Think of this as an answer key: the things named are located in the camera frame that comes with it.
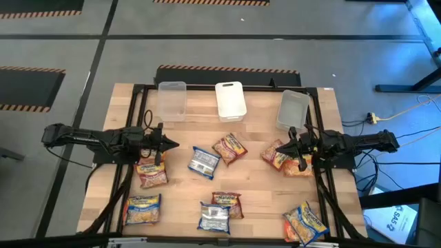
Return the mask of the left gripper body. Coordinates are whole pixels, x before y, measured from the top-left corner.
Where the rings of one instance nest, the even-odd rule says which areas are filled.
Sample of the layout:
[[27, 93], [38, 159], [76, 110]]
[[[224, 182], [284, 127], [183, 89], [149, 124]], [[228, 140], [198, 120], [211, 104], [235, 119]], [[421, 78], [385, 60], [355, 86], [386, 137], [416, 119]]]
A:
[[150, 130], [150, 133], [145, 134], [142, 140], [139, 161], [147, 160], [152, 155], [152, 152], [155, 151], [154, 164], [160, 165], [163, 123], [159, 123], [157, 127], [147, 125], [145, 130]]

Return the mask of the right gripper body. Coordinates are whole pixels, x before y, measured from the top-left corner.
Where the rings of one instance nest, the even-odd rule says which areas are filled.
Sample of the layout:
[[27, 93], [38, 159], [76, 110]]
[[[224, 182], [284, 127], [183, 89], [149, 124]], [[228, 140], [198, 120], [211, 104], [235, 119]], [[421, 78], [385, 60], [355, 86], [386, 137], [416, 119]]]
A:
[[291, 127], [291, 139], [294, 141], [294, 158], [298, 159], [298, 169], [303, 172], [307, 169], [306, 159], [303, 158], [304, 154], [313, 154], [314, 149], [319, 144], [319, 138], [315, 133], [314, 126], [306, 126], [307, 131], [302, 134], [297, 134], [297, 129]]

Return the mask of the red Maruchan ramen packet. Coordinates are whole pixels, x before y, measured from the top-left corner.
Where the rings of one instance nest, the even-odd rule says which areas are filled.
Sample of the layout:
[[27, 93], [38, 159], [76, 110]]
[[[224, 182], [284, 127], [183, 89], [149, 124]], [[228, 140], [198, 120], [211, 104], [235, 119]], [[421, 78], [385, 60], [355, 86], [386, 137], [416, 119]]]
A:
[[277, 171], [280, 171], [284, 162], [290, 159], [288, 155], [276, 151], [276, 149], [282, 145], [283, 142], [280, 139], [277, 139], [271, 143], [267, 149], [260, 153], [261, 158]]
[[141, 180], [140, 188], [147, 189], [168, 183], [165, 169], [165, 163], [160, 162], [159, 165], [148, 163], [137, 165], [136, 172]]
[[212, 145], [212, 149], [220, 155], [227, 166], [248, 153], [247, 149], [232, 133], [229, 133], [218, 140]]
[[211, 204], [229, 207], [229, 217], [233, 219], [243, 219], [241, 195], [233, 192], [213, 192]]

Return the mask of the blue Maruchan ramen packet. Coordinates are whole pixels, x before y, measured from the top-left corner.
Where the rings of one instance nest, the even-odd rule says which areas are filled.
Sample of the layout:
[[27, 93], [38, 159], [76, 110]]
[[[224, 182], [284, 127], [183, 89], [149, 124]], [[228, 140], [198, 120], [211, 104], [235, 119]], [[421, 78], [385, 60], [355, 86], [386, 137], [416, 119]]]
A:
[[194, 154], [188, 164], [188, 168], [210, 180], [214, 178], [214, 172], [220, 161], [220, 156], [211, 154], [204, 149], [193, 146]]
[[304, 246], [329, 233], [329, 228], [315, 215], [307, 201], [282, 216], [285, 221], [290, 222], [298, 235], [298, 242]]
[[201, 218], [197, 229], [230, 234], [229, 206], [201, 202]]
[[159, 221], [161, 194], [155, 196], [129, 197], [126, 225], [149, 224]]

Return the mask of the white plastic bin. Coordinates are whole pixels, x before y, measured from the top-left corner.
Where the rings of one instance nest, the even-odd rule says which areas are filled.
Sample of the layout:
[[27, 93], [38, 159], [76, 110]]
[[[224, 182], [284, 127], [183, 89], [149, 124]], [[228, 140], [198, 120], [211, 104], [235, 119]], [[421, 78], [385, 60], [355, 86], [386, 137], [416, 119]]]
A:
[[241, 121], [247, 113], [242, 83], [239, 81], [217, 83], [215, 93], [220, 121]]

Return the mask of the grey plastic bin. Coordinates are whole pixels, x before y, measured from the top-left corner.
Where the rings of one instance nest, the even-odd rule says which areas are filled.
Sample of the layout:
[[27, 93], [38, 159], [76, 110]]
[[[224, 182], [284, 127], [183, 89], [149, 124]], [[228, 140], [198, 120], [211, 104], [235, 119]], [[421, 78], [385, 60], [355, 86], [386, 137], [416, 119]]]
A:
[[290, 127], [302, 129], [306, 123], [310, 98], [307, 94], [285, 90], [282, 93], [276, 127], [288, 130]]

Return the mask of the clear plastic bin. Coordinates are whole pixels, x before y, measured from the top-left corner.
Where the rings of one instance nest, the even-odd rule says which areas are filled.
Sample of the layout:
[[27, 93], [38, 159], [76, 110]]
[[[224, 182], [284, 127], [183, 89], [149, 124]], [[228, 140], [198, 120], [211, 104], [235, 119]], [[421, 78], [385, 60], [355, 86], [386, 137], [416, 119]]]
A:
[[187, 85], [182, 81], [164, 81], [158, 85], [157, 113], [164, 122], [185, 120]]

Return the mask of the black metal beam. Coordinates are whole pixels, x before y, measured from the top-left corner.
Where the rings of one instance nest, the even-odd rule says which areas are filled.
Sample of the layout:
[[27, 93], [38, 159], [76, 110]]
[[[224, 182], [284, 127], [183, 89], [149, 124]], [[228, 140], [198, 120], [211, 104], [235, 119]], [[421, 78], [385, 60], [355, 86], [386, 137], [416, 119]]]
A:
[[363, 209], [392, 207], [419, 203], [426, 198], [434, 202], [441, 202], [441, 183], [432, 183], [392, 192], [383, 192], [360, 197]]

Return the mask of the white printed cardboard box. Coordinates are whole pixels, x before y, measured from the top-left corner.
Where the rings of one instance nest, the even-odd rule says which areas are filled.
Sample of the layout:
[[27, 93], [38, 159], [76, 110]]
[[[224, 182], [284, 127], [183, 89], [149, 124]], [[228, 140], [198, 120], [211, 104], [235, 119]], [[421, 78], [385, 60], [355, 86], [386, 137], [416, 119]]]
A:
[[408, 205], [366, 209], [363, 215], [368, 226], [383, 236], [404, 245], [411, 233], [411, 227], [417, 216], [417, 211]]

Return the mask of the grey metal foot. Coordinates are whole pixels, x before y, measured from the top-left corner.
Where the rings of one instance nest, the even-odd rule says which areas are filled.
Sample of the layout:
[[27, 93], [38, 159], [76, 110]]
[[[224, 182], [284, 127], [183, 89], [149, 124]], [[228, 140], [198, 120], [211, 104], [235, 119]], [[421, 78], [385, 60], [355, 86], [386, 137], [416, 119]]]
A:
[[0, 147], [0, 157], [11, 158], [16, 161], [23, 161], [25, 158], [24, 155], [18, 154], [16, 152], [13, 152], [13, 151], [6, 149], [6, 148], [3, 148], [3, 147]]

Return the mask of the dark grey container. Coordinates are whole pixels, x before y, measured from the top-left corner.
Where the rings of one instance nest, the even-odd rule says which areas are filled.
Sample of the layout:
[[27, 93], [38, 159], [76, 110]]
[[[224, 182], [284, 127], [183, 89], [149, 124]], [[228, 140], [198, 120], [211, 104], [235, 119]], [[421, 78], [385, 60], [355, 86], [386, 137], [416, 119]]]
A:
[[416, 245], [441, 248], [441, 204], [423, 198], [419, 203]]

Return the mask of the black metal desk frame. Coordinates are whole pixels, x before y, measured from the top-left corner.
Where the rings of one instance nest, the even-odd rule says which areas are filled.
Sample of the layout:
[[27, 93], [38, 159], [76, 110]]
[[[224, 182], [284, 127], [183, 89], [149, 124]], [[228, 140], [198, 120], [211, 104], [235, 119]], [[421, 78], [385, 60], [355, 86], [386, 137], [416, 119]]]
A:
[[441, 94], [441, 0], [406, 0], [405, 4], [437, 68], [413, 85], [382, 84], [375, 91]]

